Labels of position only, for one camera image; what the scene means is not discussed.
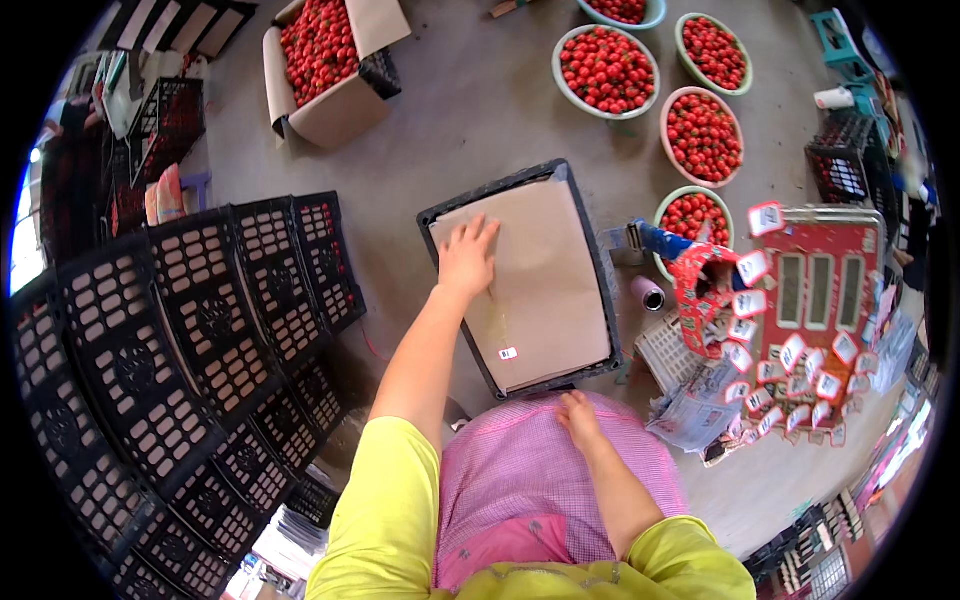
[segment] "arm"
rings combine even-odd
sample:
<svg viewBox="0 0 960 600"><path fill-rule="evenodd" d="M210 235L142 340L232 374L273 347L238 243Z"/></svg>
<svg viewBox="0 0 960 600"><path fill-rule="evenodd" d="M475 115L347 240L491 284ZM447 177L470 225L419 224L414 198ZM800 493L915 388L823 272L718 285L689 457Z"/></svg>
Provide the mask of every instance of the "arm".
<svg viewBox="0 0 960 600"><path fill-rule="evenodd" d="M557 420L587 460L607 537L616 558L624 560L640 534L663 520L663 513L600 431L583 392L564 394L563 402L557 407Z"/></svg>
<svg viewBox="0 0 960 600"><path fill-rule="evenodd" d="M457 332L470 302L493 281L493 257L487 257L487 249L499 227L497 221L484 227L480 214L440 245L437 286L396 349L370 412L371 420L409 421L438 454Z"/></svg>

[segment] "brown paper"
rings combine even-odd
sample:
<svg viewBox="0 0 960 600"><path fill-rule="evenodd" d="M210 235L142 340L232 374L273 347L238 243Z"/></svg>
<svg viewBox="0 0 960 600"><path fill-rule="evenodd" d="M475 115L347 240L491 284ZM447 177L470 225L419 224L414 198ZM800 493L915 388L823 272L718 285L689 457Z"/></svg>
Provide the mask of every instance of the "brown paper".
<svg viewBox="0 0 960 600"><path fill-rule="evenodd" d="M473 340L501 390L512 392L610 357L607 319L569 185L543 181L438 218L438 246L477 213L498 219L496 273L467 311ZM500 350L516 349L501 360Z"/></svg>

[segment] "person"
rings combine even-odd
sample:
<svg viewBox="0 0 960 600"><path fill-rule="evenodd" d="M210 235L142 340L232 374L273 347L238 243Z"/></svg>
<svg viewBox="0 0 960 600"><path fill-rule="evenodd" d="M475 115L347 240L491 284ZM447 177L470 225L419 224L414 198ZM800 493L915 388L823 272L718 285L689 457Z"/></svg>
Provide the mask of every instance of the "person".
<svg viewBox="0 0 960 600"><path fill-rule="evenodd" d="M438 283L383 376L306 600L755 598L746 568L687 514L669 452L622 404L514 400L442 447L457 333L492 282L498 227L478 215L440 245Z"/></svg>

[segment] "price tag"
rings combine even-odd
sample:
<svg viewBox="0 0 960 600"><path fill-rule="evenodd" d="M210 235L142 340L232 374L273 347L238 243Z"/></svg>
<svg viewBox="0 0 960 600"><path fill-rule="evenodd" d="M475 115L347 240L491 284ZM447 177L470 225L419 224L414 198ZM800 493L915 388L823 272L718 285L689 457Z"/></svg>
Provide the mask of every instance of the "price tag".
<svg viewBox="0 0 960 600"><path fill-rule="evenodd" d="M820 373L820 379L817 381L817 396L833 400L840 394L843 382L840 377L835 377L828 372Z"/></svg>
<svg viewBox="0 0 960 600"><path fill-rule="evenodd" d="M733 295L733 315L738 319L753 317L767 309L767 293L763 290L747 290Z"/></svg>
<svg viewBox="0 0 960 600"><path fill-rule="evenodd" d="M824 367L826 362L827 357L822 349L807 349L806 364L804 365L804 369L806 370L806 380L810 385L813 385L813 382L816 381L817 375L820 374L820 369Z"/></svg>
<svg viewBox="0 0 960 600"><path fill-rule="evenodd" d="M847 384L847 394L866 394L870 392L870 377L867 375L854 375Z"/></svg>
<svg viewBox="0 0 960 600"><path fill-rule="evenodd" d="M783 411L779 406L775 406L770 409L770 412L763 416L763 419L760 420L760 424L756 426L757 434L762 438L763 436L770 433L770 430L774 428L774 425L783 420Z"/></svg>
<svg viewBox="0 0 960 600"><path fill-rule="evenodd" d="M754 364L754 358L750 355L750 352L737 342L724 342L720 349L723 351L723 355L729 358L730 362L740 372L747 372Z"/></svg>
<svg viewBox="0 0 960 600"><path fill-rule="evenodd" d="M773 397L770 396L770 393L767 392L765 388L756 388L754 392L747 397L745 403L747 404L747 410L755 413L773 401Z"/></svg>
<svg viewBox="0 0 960 600"><path fill-rule="evenodd" d="M847 366L852 365L853 359L856 358L858 351L859 348L856 347L856 342L853 341L853 338L850 337L850 334L846 331L841 331L837 334L837 337L833 338L833 352L840 357L843 364Z"/></svg>
<svg viewBox="0 0 960 600"><path fill-rule="evenodd" d="M767 255L763 253L763 250L749 252L736 261L736 270L740 273L740 278L743 279L747 287L754 287L754 284L770 271L770 265L767 264Z"/></svg>
<svg viewBox="0 0 960 600"><path fill-rule="evenodd" d="M786 377L786 371L780 362L772 360L761 360L756 363L756 383L766 383Z"/></svg>
<svg viewBox="0 0 960 600"><path fill-rule="evenodd" d="M755 333L756 321L750 321L749 319L730 319L730 328L727 329L727 336L730 339L749 344L753 341Z"/></svg>
<svg viewBox="0 0 960 600"><path fill-rule="evenodd" d="M793 412L790 413L790 417L786 420L786 432L790 433L797 428L797 425L804 422L810 418L810 405L801 404L797 408L793 409Z"/></svg>
<svg viewBox="0 0 960 600"><path fill-rule="evenodd" d="M856 357L855 372L876 372L880 366L880 357L874 352L864 352Z"/></svg>
<svg viewBox="0 0 960 600"><path fill-rule="evenodd" d="M747 394L749 393L749 383L746 381L734 381L732 384L727 386L727 391L724 393L724 399L728 404L730 404L731 402L747 397Z"/></svg>
<svg viewBox="0 0 960 600"><path fill-rule="evenodd" d="M804 338L800 337L799 333L794 333L787 338L783 348L780 349L780 363L783 365L783 370L793 372L793 368L800 362L800 356L804 353L804 350L806 350L806 342Z"/></svg>
<svg viewBox="0 0 960 600"><path fill-rule="evenodd" d="M847 445L847 424L840 423L830 432L830 447L842 448Z"/></svg>
<svg viewBox="0 0 960 600"><path fill-rule="evenodd" d="M790 377L786 382L786 396L788 398L794 398L797 396L802 396L810 391L810 382L807 381L806 377L801 375L795 375Z"/></svg>
<svg viewBox="0 0 960 600"><path fill-rule="evenodd" d="M820 400L817 402L817 405L813 407L813 417L811 418L811 423L813 428L816 429L817 425L820 424L820 421L825 419L830 414L830 403L826 400Z"/></svg>
<svg viewBox="0 0 960 600"><path fill-rule="evenodd" d="M747 210L747 221L750 223L750 235L753 237L760 237L786 227L780 203L757 204Z"/></svg>

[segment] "box flap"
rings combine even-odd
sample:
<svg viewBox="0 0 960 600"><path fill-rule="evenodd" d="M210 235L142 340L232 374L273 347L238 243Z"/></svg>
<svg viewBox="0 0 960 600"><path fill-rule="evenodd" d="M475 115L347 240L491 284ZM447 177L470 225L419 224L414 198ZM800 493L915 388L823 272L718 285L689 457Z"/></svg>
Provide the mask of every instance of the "box flap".
<svg viewBox="0 0 960 600"><path fill-rule="evenodd" d="M412 33L397 0L347 0L347 16L360 60Z"/></svg>

